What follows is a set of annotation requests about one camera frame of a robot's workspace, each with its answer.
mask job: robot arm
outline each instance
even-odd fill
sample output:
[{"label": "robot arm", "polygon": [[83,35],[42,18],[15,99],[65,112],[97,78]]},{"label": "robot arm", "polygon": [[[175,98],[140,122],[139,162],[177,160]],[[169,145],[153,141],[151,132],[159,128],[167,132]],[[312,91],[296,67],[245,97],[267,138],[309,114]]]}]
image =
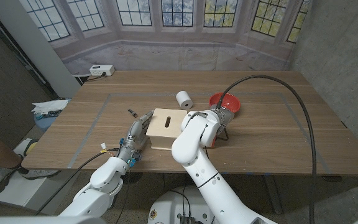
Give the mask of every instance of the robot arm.
[{"label": "robot arm", "polygon": [[132,124],[126,138],[120,143],[117,156],[110,157],[93,172],[90,182],[75,195],[73,202],[59,216],[100,217],[112,206],[123,185],[121,176],[141,159],[140,150],[147,141],[146,130],[153,112],[148,112]]},{"label": "robot arm", "polygon": [[194,180],[219,223],[274,223],[241,202],[202,150],[202,146],[212,145],[217,131],[233,116],[225,109],[189,112],[172,145],[172,156]]}]

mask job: white paper roll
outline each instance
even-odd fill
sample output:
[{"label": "white paper roll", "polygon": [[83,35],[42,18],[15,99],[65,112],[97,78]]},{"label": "white paper roll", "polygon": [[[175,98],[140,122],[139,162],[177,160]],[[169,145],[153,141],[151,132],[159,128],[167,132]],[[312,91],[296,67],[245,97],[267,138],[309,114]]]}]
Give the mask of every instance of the white paper roll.
[{"label": "white paper roll", "polygon": [[177,102],[182,110],[188,110],[193,106],[193,102],[190,99],[189,94],[187,94],[184,90],[177,94]]}]

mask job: power strip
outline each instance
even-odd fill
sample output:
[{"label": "power strip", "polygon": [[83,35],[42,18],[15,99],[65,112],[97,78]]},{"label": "power strip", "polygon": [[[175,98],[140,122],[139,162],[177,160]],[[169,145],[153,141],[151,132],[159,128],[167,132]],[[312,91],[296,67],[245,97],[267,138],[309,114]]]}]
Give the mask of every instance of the power strip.
[{"label": "power strip", "polygon": [[106,72],[106,76],[111,76],[115,69],[112,65],[93,65],[89,71],[92,76],[101,76],[103,72]]}]

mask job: wooden table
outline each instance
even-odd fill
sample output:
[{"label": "wooden table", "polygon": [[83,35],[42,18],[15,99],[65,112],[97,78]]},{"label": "wooden table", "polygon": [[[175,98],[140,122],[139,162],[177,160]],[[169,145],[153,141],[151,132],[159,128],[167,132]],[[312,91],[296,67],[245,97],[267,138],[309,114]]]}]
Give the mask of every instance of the wooden table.
[{"label": "wooden table", "polygon": [[[23,161],[28,169],[74,169],[100,150],[118,147],[135,118],[154,108],[180,109],[175,95],[186,90],[192,110],[209,108],[208,99],[236,80],[254,74],[277,77],[302,97],[313,124],[318,174],[358,175],[358,140],[298,72],[116,71],[112,77],[85,83]],[[253,79],[230,93],[241,109],[227,127],[228,141],[216,141],[209,158],[220,172],[246,174],[310,174],[311,149],[305,116],[284,86]],[[134,172],[184,172],[170,151],[150,148]],[[104,154],[85,169],[97,169]]]}]

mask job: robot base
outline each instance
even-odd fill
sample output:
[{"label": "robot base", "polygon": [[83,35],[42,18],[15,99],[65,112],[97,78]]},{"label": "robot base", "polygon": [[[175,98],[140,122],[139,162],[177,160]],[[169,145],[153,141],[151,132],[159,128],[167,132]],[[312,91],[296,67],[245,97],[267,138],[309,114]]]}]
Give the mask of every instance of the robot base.
[{"label": "robot base", "polygon": [[[183,187],[177,187],[173,190],[183,193]],[[168,191],[154,202],[149,212],[147,224],[180,224],[180,217],[183,216],[183,199],[182,195],[176,192]],[[195,223],[211,223],[214,215],[198,188],[195,186],[186,187],[184,195],[190,202],[191,217],[195,218]],[[186,217],[189,216],[189,206],[186,199],[185,215]]]}]

